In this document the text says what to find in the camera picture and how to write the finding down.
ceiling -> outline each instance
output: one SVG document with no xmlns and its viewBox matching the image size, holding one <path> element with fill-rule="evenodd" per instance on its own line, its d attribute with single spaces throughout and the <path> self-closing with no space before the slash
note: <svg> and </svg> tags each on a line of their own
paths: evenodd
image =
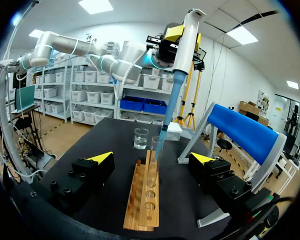
<svg viewBox="0 0 300 240">
<path fill-rule="evenodd" d="M 78 4 L 79 0 L 42 0 L 22 22 L 11 49 L 34 48 L 37 39 L 28 37 L 34 29 L 63 34 L 83 27 L 118 22 L 165 25 L 180 23 L 188 9 L 199 8 L 207 14 L 199 25 L 203 35 L 223 42 L 241 55 L 275 88 L 300 96 L 300 47 L 282 14 L 261 17 L 263 13 L 277 10 L 268 0 L 179 0 L 177 4 L 176 0 L 109 1 L 114 11 L 90 15 Z M 259 42 L 240 45 L 228 35 L 223 36 L 252 16 L 261 18 L 243 26 Z M 288 87 L 287 80 L 297 82 L 299 90 Z"/>
</svg>

black table surface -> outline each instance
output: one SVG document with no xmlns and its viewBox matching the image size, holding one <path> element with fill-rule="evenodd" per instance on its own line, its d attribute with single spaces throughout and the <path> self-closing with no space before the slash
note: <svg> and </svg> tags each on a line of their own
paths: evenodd
<svg viewBox="0 0 300 240">
<path fill-rule="evenodd" d="M 149 129 L 147 148 L 134 148 L 134 129 Z M 158 136 L 160 126 L 105 118 L 74 144 L 41 180 L 47 188 L 50 181 L 66 175 L 71 163 L 79 158 L 89 158 L 107 152 L 114 153 L 115 170 L 99 194 L 93 194 L 83 208 L 72 215 L 81 223 L 105 232 L 130 237 L 182 237 L 192 239 L 211 239 L 226 227 L 228 219 L 210 226 L 198 228 L 197 220 L 215 211 L 218 206 L 210 195 L 204 195 L 188 165 L 180 165 L 177 157 L 187 143 L 165 141 L 159 167 L 159 227 L 153 232 L 133 231 L 123 228 L 127 201 L 135 164 L 138 159 L 146 162 L 147 149 L 151 137 Z M 199 139 L 192 149 L 205 154 L 207 148 Z"/>
</svg>

cardboard box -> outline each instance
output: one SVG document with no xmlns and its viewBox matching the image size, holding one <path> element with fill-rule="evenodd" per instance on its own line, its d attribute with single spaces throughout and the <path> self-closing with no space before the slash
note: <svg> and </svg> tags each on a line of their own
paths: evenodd
<svg viewBox="0 0 300 240">
<path fill-rule="evenodd" d="M 268 127 L 268 124 L 269 124 L 269 120 L 262 117 L 262 116 L 259 116 L 259 120 L 258 120 L 258 123 L 261 123 L 262 125 L 265 125 L 266 127 Z"/>
<path fill-rule="evenodd" d="M 259 108 L 255 107 L 255 106 L 253 106 L 249 103 L 246 103 L 245 101 L 240 101 L 239 109 L 242 110 L 242 111 L 245 111 L 245 112 L 250 112 L 250 113 L 258 115 L 258 116 L 259 116 L 259 113 L 260 113 Z"/>
</svg>

glass beaker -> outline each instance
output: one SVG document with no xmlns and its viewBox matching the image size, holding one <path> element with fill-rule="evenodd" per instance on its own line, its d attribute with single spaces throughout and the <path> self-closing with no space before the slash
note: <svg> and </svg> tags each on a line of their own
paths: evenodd
<svg viewBox="0 0 300 240">
<path fill-rule="evenodd" d="M 162 157 L 162 150 L 164 147 L 164 140 L 160 139 L 159 136 L 152 137 L 151 141 L 151 154 L 148 166 L 148 173 L 146 178 L 146 185 L 149 188 L 153 188 L 156 185 L 159 163 Z"/>
<path fill-rule="evenodd" d="M 146 149 L 149 130 L 146 128 L 138 127 L 134 129 L 134 147 L 139 150 Z"/>
</svg>

yellow triangle marker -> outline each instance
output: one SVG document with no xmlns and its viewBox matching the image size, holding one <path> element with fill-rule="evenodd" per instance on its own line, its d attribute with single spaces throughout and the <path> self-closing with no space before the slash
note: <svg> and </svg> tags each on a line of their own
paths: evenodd
<svg viewBox="0 0 300 240">
<path fill-rule="evenodd" d="M 110 154 L 114 154 L 112 151 L 98 155 L 98 156 L 93 156 L 90 158 L 87 158 L 87 160 L 93 160 L 95 162 L 98 162 L 99 164 L 102 163 L 103 160 L 105 160 Z"/>
<path fill-rule="evenodd" d="M 214 158 L 210 158 L 210 157 L 207 157 L 207 156 L 203 156 L 203 155 L 200 155 L 198 153 L 194 153 L 194 152 L 191 152 L 190 154 L 192 154 L 200 163 L 202 163 L 203 165 L 206 163 L 206 162 L 209 162 L 210 160 L 213 160 L 215 161 Z"/>
</svg>

